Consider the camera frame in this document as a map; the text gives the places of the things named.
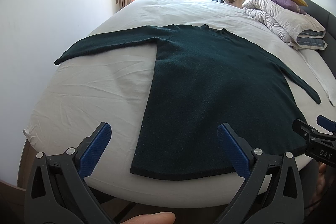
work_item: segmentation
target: white bed sheet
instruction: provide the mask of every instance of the white bed sheet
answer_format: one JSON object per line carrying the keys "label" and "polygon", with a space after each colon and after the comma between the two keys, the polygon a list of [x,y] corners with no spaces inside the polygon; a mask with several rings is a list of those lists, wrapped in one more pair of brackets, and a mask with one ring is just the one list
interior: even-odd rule
{"label": "white bed sheet", "polygon": [[[313,127],[323,131],[316,124],[320,114],[336,120],[336,109],[303,58],[236,7],[212,1],[137,0],[91,35],[143,25],[204,23],[258,44],[314,88],[321,98],[320,105],[288,80],[298,107]],[[155,206],[199,208],[229,203],[243,182],[236,173],[187,181],[155,180],[129,173],[155,59],[156,45],[142,45],[62,63],[32,112],[24,130],[26,137],[37,151],[60,154],[68,147],[76,147],[100,122],[108,122],[112,139],[93,174],[86,178],[88,185],[118,198]],[[299,169],[309,160],[305,155],[296,157]],[[261,192],[266,190],[269,179],[266,177]]]}

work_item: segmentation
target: finger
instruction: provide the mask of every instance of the finger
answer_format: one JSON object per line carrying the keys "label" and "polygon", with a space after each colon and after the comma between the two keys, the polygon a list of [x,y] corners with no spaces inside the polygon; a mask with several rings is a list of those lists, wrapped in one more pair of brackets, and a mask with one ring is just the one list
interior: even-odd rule
{"label": "finger", "polygon": [[170,212],[162,212],[153,215],[141,215],[133,217],[122,224],[173,224],[175,215]]}
{"label": "finger", "polygon": [[322,176],[320,179],[318,179],[318,183],[317,183],[317,186],[316,186],[316,195],[321,195],[322,194],[325,185],[326,185],[326,180],[325,180],[324,176]]}
{"label": "finger", "polygon": [[326,164],[320,164],[319,173],[325,173],[326,169],[327,169],[327,165]]}

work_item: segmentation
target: purple pillow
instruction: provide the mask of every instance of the purple pillow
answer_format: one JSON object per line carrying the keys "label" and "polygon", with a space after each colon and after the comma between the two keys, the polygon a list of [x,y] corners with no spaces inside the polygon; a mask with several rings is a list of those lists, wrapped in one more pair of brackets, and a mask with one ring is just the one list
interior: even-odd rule
{"label": "purple pillow", "polygon": [[291,0],[271,0],[276,4],[280,5],[282,8],[291,10],[296,13],[300,13],[302,15],[306,15],[306,12],[301,9],[294,1]]}

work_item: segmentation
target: human hand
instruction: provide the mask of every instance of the human hand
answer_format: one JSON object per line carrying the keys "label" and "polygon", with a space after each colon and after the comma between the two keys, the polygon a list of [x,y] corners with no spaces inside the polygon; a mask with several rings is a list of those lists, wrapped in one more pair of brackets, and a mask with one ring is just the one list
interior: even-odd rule
{"label": "human hand", "polygon": [[153,215],[140,215],[133,217],[122,224],[173,224],[175,215],[171,212],[162,212]]}

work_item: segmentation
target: folded comforter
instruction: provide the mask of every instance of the folded comforter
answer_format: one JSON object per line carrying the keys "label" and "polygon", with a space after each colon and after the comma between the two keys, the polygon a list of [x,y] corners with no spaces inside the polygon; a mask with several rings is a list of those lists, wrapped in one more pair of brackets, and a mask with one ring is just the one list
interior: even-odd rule
{"label": "folded comforter", "polygon": [[263,23],[283,42],[295,49],[324,50],[325,28],[310,15],[285,9],[271,0],[245,0],[244,12]]}

